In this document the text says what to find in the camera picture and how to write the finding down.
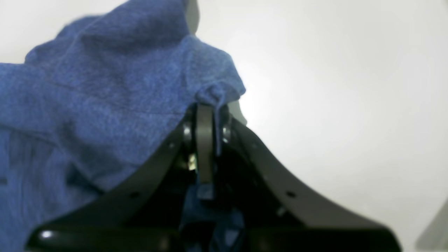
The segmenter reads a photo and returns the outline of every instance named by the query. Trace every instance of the white wall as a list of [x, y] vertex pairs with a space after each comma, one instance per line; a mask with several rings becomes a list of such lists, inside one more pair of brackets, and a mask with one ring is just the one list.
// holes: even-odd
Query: white wall
[[[0, 61], [122, 2], [0, 0]], [[230, 53], [245, 82], [247, 126], [301, 180], [415, 251], [448, 199], [448, 2], [198, 5], [197, 36]]]

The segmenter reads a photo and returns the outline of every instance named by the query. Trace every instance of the fabric fold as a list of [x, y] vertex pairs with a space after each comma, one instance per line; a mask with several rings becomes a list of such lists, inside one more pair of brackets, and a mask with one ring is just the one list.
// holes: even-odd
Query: fabric fold
[[245, 92], [231, 57], [188, 32], [183, 0], [130, 0], [0, 64], [0, 251], [129, 177], [193, 102]]

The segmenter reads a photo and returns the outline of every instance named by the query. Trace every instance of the screw hole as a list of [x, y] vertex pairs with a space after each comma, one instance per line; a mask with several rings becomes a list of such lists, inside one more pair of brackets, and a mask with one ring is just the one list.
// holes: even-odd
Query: screw hole
[[291, 192], [291, 191], [287, 191], [287, 192], [286, 192], [286, 195], [287, 195], [288, 197], [291, 197], [291, 198], [295, 198], [295, 197], [296, 197], [296, 194], [293, 193], [293, 192]]
[[133, 191], [129, 194], [129, 198], [131, 199], [135, 199], [138, 198], [140, 196], [140, 192], [139, 191]]

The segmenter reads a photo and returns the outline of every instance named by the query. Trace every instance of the blue towel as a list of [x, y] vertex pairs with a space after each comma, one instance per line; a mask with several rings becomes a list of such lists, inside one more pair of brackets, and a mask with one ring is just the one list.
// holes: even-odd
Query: blue towel
[[[245, 235], [242, 212], [235, 207], [230, 211], [211, 209], [198, 199], [198, 190], [197, 185], [190, 186], [187, 190], [180, 231], [188, 232], [186, 228], [189, 225], [213, 222], [215, 228], [206, 251], [239, 252]], [[185, 247], [187, 252], [203, 252], [202, 244], [197, 240], [187, 242]]]
[[0, 64], [0, 251], [129, 177], [188, 105], [245, 92], [231, 57], [190, 35], [185, 0], [131, 0]]

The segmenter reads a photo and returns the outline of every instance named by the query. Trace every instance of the blue sweater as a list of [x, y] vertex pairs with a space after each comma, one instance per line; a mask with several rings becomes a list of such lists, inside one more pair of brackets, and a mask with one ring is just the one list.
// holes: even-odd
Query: blue sweater
[[245, 92], [231, 57], [191, 36], [184, 0], [130, 0], [0, 64], [0, 251], [129, 177], [188, 105]]

